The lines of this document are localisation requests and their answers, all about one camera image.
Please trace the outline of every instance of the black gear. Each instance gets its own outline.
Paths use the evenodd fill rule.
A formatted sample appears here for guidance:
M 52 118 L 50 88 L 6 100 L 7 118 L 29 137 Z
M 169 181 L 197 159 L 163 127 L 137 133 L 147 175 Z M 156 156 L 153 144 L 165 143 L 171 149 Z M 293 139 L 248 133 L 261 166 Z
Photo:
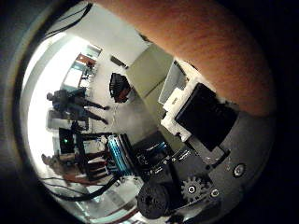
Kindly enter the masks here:
M 138 193 L 137 207 L 139 212 L 148 219 L 163 216 L 169 205 L 169 195 L 166 188 L 154 182 L 143 185 Z
M 201 178 L 188 177 L 186 181 L 183 181 L 181 186 L 181 194 L 188 203 L 202 200 L 206 197 L 206 192 L 210 187 L 209 183 L 205 183 Z

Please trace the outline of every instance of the computer monitor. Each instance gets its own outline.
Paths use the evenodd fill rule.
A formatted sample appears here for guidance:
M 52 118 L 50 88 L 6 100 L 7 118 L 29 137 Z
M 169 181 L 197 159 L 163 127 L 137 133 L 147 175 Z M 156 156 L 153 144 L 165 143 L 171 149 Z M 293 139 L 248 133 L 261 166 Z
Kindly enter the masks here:
M 71 130 L 59 129 L 59 143 L 62 154 L 75 152 L 74 136 Z

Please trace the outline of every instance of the blue object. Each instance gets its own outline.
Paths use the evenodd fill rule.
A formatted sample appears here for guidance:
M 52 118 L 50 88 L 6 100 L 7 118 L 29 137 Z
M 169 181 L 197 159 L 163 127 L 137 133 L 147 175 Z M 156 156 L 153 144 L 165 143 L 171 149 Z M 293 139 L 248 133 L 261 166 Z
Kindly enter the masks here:
M 129 161 L 126 159 L 119 139 L 116 136 L 108 138 L 108 147 L 120 175 L 133 175 Z

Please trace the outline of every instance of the wire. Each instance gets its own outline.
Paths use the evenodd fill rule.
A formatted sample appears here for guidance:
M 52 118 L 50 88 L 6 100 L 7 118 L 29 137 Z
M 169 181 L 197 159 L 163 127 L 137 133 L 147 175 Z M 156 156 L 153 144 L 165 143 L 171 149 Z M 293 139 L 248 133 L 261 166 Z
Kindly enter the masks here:
M 70 18 L 70 17 L 72 17 L 72 16 L 75 16 L 75 15 L 77 15 L 78 13 L 80 13 L 81 11 L 83 11 L 84 9 L 86 9 L 86 7 L 84 7 L 83 9 L 81 9 L 81 10 L 79 10 L 79 11 L 77 11 L 77 12 L 74 12 L 74 13 L 72 13 L 72 14 L 66 16 L 66 17 L 63 17 L 63 18 L 57 20 L 56 22 L 64 21 L 64 20 L 67 19 L 67 18 Z
M 83 196 L 78 196 L 78 197 L 69 197 L 69 196 L 61 195 L 61 194 L 51 191 L 50 189 L 48 189 L 48 192 L 51 193 L 53 196 L 60 198 L 62 200 L 65 200 L 65 201 L 83 202 L 83 201 L 87 201 L 87 200 L 90 200 L 90 199 L 93 199 L 95 197 L 102 195 L 103 193 L 106 192 L 106 190 L 108 190 L 110 187 L 112 187 L 119 179 L 120 179 L 120 176 L 115 175 L 102 188 L 96 190 L 93 193 L 83 195 Z
M 104 185 L 98 185 L 98 184 L 81 183 L 81 182 L 78 182 L 78 181 L 67 180 L 67 179 L 63 179 L 63 178 L 59 178 L 59 177 L 47 177 L 47 178 L 39 177 L 39 179 L 40 179 L 40 180 L 52 180 L 52 179 L 56 179 L 56 180 L 64 180 L 64 181 L 67 181 L 67 182 L 76 183 L 76 184 L 81 184 L 81 185 L 88 185 L 88 186 L 104 186 Z
M 87 13 L 89 13 L 89 11 L 92 9 L 93 7 L 93 4 L 92 3 L 89 3 L 86 8 L 85 8 L 85 11 L 83 12 L 83 14 L 81 15 L 81 17 L 79 19 L 77 19 L 76 21 L 73 21 L 72 23 L 66 25 L 65 27 L 62 27 L 58 30 L 54 30 L 54 31 L 51 31 L 51 32 L 48 32 L 47 34 L 45 34 L 45 37 L 42 39 L 42 41 L 45 41 L 46 39 L 50 38 L 50 37 L 53 37 L 54 35 L 57 35 L 59 34 L 60 32 L 63 32 L 73 26 L 75 26 L 76 24 L 78 24 L 86 15 Z
M 55 187 L 55 188 L 68 189 L 68 190 L 74 191 L 74 192 L 79 193 L 79 194 L 87 195 L 87 193 L 83 193 L 81 191 L 78 191 L 78 190 L 75 190 L 75 189 L 71 189 L 71 188 L 68 188 L 68 187 L 62 186 L 62 185 L 52 185 L 52 184 L 48 184 L 48 183 L 46 183 L 44 181 L 43 181 L 43 184 L 48 185 L 48 186 L 52 186 L 52 187 Z

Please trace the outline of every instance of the screw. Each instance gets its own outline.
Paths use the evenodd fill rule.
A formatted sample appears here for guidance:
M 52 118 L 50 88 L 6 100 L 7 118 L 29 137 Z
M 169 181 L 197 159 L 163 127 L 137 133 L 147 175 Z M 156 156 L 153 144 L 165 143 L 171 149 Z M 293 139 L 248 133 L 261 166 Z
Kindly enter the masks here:
M 195 193 L 196 192 L 196 187 L 195 186 L 189 186 L 188 192 L 189 193 Z
M 211 196 L 213 198 L 216 198 L 219 196 L 219 191 L 217 189 L 213 189 L 212 192 L 211 192 Z
M 240 163 L 234 168 L 234 176 L 240 177 L 245 173 L 245 164 Z

